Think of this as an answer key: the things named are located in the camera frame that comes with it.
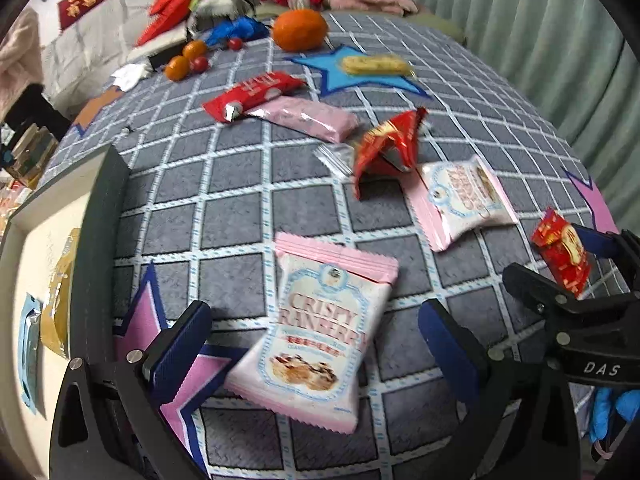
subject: small orange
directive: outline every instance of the small orange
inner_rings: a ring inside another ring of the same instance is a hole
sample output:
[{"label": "small orange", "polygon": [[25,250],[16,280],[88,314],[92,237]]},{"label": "small orange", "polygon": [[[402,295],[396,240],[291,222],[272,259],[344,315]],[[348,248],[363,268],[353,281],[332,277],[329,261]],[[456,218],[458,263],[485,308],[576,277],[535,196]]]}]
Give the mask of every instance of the small orange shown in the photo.
[{"label": "small orange", "polygon": [[206,53],[207,44],[202,40],[190,41],[182,50],[182,55],[189,61],[193,61],[197,57],[204,56]]},{"label": "small orange", "polygon": [[184,56],[173,56],[164,67],[164,75],[171,81],[180,81],[189,73],[189,60]]},{"label": "small orange", "polygon": [[328,30],[322,14],[315,10],[287,10],[273,23],[271,37],[286,52],[303,52],[322,45]]}]

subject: gray checkered tablecloth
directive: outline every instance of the gray checkered tablecloth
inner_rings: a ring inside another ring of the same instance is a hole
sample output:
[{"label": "gray checkered tablecloth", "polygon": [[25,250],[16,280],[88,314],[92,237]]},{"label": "gray checkered tablecloth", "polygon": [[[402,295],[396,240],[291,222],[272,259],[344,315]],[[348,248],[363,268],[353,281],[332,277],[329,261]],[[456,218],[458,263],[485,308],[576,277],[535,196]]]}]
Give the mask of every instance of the gray checkered tablecloth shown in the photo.
[{"label": "gray checkered tablecloth", "polygon": [[[211,55],[212,69],[183,82],[140,82],[104,108],[80,139],[69,134],[46,178],[112,142],[131,168],[114,262],[114,318],[129,306],[146,265],[156,263],[168,319],[191,300],[206,301],[210,341],[247,347],[263,334],[276,301],[274,233],[286,231],[398,259],[401,272],[359,374],[360,422],[345,436],[300,424],[220,390],[194,414],[212,478],[413,479],[428,471],[463,409],[417,327],[418,306],[438,297],[486,346],[537,360],[542,321],[503,289],[511,262],[549,276],[527,234],[551,205],[570,221],[591,213],[564,168],[587,177],[566,141],[491,68],[438,32],[402,20],[326,14],[333,46],[392,51],[414,66],[427,100],[380,87],[319,98],[320,75],[284,60],[271,40]],[[257,120],[216,124],[200,105],[267,70],[303,77],[308,97],[377,124],[419,105],[430,112],[420,160],[465,160],[494,168],[520,224],[469,232],[433,253],[395,180],[365,183],[364,200],[334,180],[312,155],[318,140]],[[131,134],[121,133],[125,125]],[[614,294],[622,277],[593,262],[586,295]],[[583,427],[590,389],[572,385]]]}]

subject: yellow snack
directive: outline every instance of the yellow snack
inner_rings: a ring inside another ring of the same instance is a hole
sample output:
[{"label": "yellow snack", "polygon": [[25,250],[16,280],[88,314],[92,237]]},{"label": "yellow snack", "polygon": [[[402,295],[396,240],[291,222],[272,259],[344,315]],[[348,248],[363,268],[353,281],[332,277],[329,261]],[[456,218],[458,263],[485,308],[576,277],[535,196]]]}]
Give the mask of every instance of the yellow snack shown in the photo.
[{"label": "yellow snack", "polygon": [[393,54],[347,56],[340,67],[349,75],[414,75],[411,65]]},{"label": "yellow snack", "polygon": [[68,358],[69,289],[73,278],[79,237],[80,229],[77,227],[71,229],[65,247],[62,249],[62,256],[60,256],[51,275],[47,301],[40,317],[42,344],[64,358]]}]

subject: pink and white snack package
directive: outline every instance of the pink and white snack package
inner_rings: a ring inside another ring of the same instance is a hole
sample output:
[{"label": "pink and white snack package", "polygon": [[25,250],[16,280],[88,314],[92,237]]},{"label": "pink and white snack package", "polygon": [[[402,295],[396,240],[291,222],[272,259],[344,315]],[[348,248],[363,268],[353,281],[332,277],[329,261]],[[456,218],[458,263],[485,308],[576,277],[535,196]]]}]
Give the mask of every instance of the pink and white snack package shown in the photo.
[{"label": "pink and white snack package", "polygon": [[444,251],[476,227],[518,222],[500,180],[480,156],[423,164],[400,179],[433,251]]},{"label": "pink and white snack package", "polygon": [[328,142],[342,142],[360,124],[356,114],[299,97],[277,97],[246,114]]},{"label": "pink and white snack package", "polygon": [[398,261],[278,233],[278,318],[228,373],[225,388],[340,433],[358,423],[357,371],[380,323]]}]

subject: red snack package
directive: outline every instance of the red snack package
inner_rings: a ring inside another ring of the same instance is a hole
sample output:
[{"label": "red snack package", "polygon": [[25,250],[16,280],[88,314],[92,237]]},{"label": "red snack package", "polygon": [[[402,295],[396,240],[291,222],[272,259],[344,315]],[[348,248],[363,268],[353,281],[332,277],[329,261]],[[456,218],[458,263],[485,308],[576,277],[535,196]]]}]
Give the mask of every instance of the red snack package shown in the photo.
[{"label": "red snack package", "polygon": [[230,123],[245,110],[261,105],[305,84],[302,79],[284,72],[265,72],[236,84],[231,90],[202,105],[205,111],[221,123]]},{"label": "red snack package", "polygon": [[538,247],[556,282],[578,296],[584,289],[591,266],[574,227],[548,208],[533,231],[531,241]]},{"label": "red snack package", "polygon": [[418,129],[427,110],[419,107],[392,117],[388,121],[370,129],[362,137],[353,165],[355,194],[360,200],[360,177],[367,170],[373,170],[378,155],[393,147],[405,171],[415,168],[418,159]]}]

